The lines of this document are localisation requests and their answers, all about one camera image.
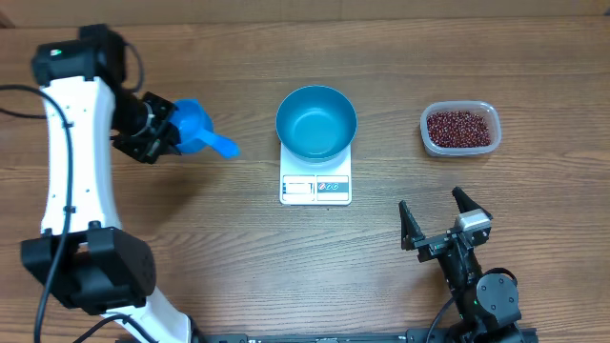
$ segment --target blue scoop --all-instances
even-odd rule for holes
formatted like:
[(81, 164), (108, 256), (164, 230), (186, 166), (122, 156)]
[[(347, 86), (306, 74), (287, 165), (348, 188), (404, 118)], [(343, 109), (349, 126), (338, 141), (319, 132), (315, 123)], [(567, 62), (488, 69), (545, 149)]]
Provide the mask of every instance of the blue scoop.
[(180, 144), (176, 147), (181, 153), (196, 153), (210, 146), (224, 158), (239, 155), (239, 147), (233, 140), (214, 133), (212, 119), (197, 100), (178, 100), (175, 105), (170, 122), (180, 131)]

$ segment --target wooden table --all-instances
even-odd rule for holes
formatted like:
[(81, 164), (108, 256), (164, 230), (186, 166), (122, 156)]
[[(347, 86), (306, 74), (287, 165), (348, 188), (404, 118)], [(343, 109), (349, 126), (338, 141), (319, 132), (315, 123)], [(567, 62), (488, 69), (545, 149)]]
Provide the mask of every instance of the wooden table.
[[(603, 17), (118, 28), (139, 48), (146, 90), (197, 98), (242, 154), (139, 165), (112, 152), (124, 229), (153, 249), (158, 285), (207, 333), (364, 333), (427, 327), (448, 299), (436, 262), (399, 246), (406, 199), (428, 234), (453, 225), (460, 185), (494, 214), (477, 249), (519, 280), (521, 327), (546, 342), (606, 342), (610, 331), (610, 21)], [(2, 83), (33, 84), (38, 44), (75, 30), (0, 30)], [(136, 75), (134, 63), (130, 63)], [(275, 110), (325, 84), (358, 112), (354, 202), (282, 207)], [(480, 99), (503, 129), (487, 157), (428, 157), (422, 111)], [(2, 107), (40, 100), (0, 94)], [(29, 341), (41, 286), (19, 242), (36, 237), (47, 191), (45, 123), (0, 116), (0, 340)], [(52, 299), (46, 342), (97, 317)], [(442, 325), (457, 321), (455, 311)], [(123, 334), (111, 325), (92, 342)]]

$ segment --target clear plastic container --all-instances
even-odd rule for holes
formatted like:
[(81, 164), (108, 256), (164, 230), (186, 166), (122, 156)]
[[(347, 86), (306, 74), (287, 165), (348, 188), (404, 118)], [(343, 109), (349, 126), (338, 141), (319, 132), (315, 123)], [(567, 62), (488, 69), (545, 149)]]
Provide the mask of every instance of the clear plastic container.
[[(430, 134), (428, 132), (428, 117), (443, 111), (470, 111), (473, 114), (483, 117), (487, 123), (487, 128), (489, 128), (489, 138), (491, 139), (492, 144), (486, 147), (476, 148), (442, 148), (436, 145), (432, 139), (430, 139)], [(498, 147), (500, 140), (502, 140), (502, 128), (499, 125), (498, 112), (493, 106), (482, 101), (444, 101), (434, 103), (421, 115), (419, 128), (421, 129), (423, 145), (426, 148), (426, 152), (431, 156), (460, 157), (481, 155), (495, 150)]]

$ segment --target digital kitchen scale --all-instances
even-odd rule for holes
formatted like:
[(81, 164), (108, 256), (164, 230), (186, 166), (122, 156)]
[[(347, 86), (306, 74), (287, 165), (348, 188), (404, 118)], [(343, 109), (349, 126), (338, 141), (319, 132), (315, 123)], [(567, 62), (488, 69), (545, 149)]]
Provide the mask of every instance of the digital kitchen scale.
[(284, 205), (349, 205), (352, 146), (324, 162), (307, 162), (281, 145), (279, 201)]

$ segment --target red bean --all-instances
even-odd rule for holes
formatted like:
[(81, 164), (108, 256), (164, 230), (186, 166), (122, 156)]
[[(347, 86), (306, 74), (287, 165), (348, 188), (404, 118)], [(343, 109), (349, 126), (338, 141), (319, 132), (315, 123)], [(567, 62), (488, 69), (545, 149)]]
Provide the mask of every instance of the red bean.
[(427, 119), (430, 139), (442, 148), (475, 148), (492, 144), (485, 119), (470, 111), (444, 111)]

